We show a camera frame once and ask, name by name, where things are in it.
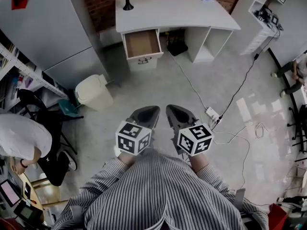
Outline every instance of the black cable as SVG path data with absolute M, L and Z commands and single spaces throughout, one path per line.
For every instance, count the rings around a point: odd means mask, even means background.
M 279 32 L 278 37 L 280 37 L 280 30 L 279 30 L 278 28 L 276 28 L 276 29 L 277 29 L 277 32 Z M 266 44 L 266 46 L 269 45 L 269 43 L 275 38 L 277 32 L 276 32 L 275 35 L 269 40 L 269 42 Z M 248 73 L 250 72 L 250 70 L 251 70 L 252 67 L 254 66 L 255 61 L 258 59 L 259 55 L 262 53 L 262 51 L 264 50 L 264 48 L 265 48 L 266 46 L 264 46 L 264 47 L 262 48 L 262 50 L 261 50 L 258 54 L 256 54 L 256 55 L 254 56 L 253 63 L 251 64 L 250 68 L 248 69 L 247 73 L 245 74 L 245 78 L 244 78 L 244 80 L 243 80 L 241 86 L 238 88 L 238 90 L 236 91 L 236 93 L 232 96 L 231 101 L 230 101 L 230 103 L 228 104 L 226 110 L 223 112 L 223 114 L 222 114 L 222 115 L 219 117 L 219 119 L 216 121 L 216 124 L 215 124 L 215 126 L 213 127 L 212 130 L 214 130 L 214 128 L 218 125 L 218 123 L 220 122 L 220 120 L 223 118 L 223 115 L 224 115 L 225 112 L 228 110 L 230 104 L 231 104 L 232 101 L 234 100 L 235 95 L 240 91 L 241 87 L 243 86 L 243 84 L 244 84 L 244 82 L 245 82 L 245 80 L 246 80 L 246 78 L 247 78 L 247 76 L 248 76 Z

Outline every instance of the black chair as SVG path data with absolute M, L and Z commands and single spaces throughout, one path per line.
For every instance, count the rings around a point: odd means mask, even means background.
M 62 132 L 62 124 L 65 121 L 75 120 L 83 118 L 80 117 L 69 117 L 58 113 L 57 111 L 49 111 L 45 104 L 39 99 L 35 93 L 29 90 L 19 90 L 18 97 L 20 98 L 20 103 L 23 108 L 25 108 L 26 113 L 28 113 L 31 119 L 35 120 L 36 122 L 42 124 L 51 134 L 52 136 L 52 147 L 51 149 L 59 150 L 61 145 L 71 148 L 71 150 L 78 154 L 77 151 L 72 147 L 70 142 L 64 136 Z M 31 112 L 28 108 L 28 105 L 34 105 L 39 108 L 37 112 Z M 65 140 L 65 143 L 60 141 L 61 136 Z

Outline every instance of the white desk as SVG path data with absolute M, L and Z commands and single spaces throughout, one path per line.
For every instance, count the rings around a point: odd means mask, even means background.
M 116 31 L 122 34 L 131 70 L 155 67 L 156 60 L 163 54 L 159 42 L 160 28 L 186 28 L 185 42 L 192 62 L 214 60 L 231 33 L 240 30 L 235 20 L 215 0 L 130 1 L 134 9 L 125 11 L 125 0 L 116 0 Z M 139 34 L 150 30 L 155 30 L 156 38 L 153 38 L 153 31 Z M 137 47 L 135 43 L 140 46 L 148 41 L 147 51 L 134 48 Z

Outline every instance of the person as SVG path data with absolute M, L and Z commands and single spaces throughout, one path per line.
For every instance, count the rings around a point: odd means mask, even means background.
M 76 163 L 66 150 L 56 158 L 51 147 L 52 136 L 41 124 L 21 115 L 0 114 L 0 154 L 10 156 L 10 167 L 17 174 L 38 162 L 49 181 L 60 185 L 68 167 L 75 170 Z
M 288 62 L 278 72 L 271 73 L 271 76 L 281 78 L 287 71 L 292 71 L 292 79 L 296 83 L 290 88 L 282 90 L 280 97 L 298 91 L 305 84 L 305 80 L 307 79 L 307 55 L 302 54 L 296 60 Z
M 142 156 L 122 152 L 107 161 L 73 196 L 53 230 L 246 229 L 235 194 L 203 153 L 183 159 L 147 148 Z M 243 211 L 268 230 L 268 216 L 247 199 Z

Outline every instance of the sitting person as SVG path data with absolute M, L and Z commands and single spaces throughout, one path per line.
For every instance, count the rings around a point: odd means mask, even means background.
M 24 173 L 30 164 L 42 164 L 42 170 L 53 185 L 61 185 L 68 167 L 76 170 L 76 163 L 67 151 L 56 156 L 52 136 L 36 121 L 16 114 L 0 114 L 0 155 L 10 156 L 10 167 L 17 174 Z
M 292 71 L 292 79 L 296 80 L 296 83 L 290 88 L 281 91 L 280 97 L 298 91 L 305 84 L 307 77 L 307 55 L 302 54 L 296 60 L 288 62 L 278 72 L 271 73 L 271 76 L 281 78 L 283 74 L 290 70 Z

